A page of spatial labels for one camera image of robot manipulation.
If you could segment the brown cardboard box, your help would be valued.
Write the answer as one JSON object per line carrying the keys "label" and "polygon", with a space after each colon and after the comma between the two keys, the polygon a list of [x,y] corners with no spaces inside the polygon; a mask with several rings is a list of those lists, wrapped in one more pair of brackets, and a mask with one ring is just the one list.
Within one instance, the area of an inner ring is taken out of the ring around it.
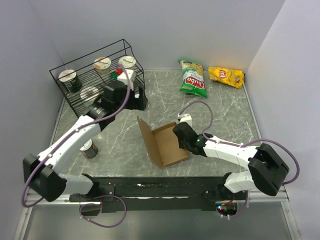
{"label": "brown cardboard box", "polygon": [[137,122],[150,161],[158,168],[163,169],[189,158],[188,152],[179,147],[178,137],[173,132],[176,122],[170,122],[156,129],[152,129],[140,117],[137,117]]}

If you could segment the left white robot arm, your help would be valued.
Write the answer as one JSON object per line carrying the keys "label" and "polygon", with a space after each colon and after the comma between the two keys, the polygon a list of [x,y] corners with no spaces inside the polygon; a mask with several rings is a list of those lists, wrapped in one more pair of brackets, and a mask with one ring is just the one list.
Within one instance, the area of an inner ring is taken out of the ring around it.
{"label": "left white robot arm", "polygon": [[80,194],[87,201],[94,201],[99,195],[99,183],[87,174],[62,174],[63,168],[81,147],[112,123],[120,111],[143,111],[147,102],[144,87],[128,88],[119,80],[109,82],[59,140],[37,156],[28,154],[23,159],[25,184],[48,202],[62,194]]}

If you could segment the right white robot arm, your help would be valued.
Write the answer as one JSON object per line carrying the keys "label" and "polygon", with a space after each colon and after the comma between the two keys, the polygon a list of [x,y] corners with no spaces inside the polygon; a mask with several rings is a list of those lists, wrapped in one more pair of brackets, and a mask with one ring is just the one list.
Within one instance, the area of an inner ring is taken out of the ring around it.
{"label": "right white robot arm", "polygon": [[187,122],[173,128],[179,146],[194,155],[217,158],[244,168],[238,173],[226,173],[218,193],[230,199],[238,192],[259,190],[276,196],[290,169],[269,144],[246,146],[224,141],[211,134],[197,134]]}

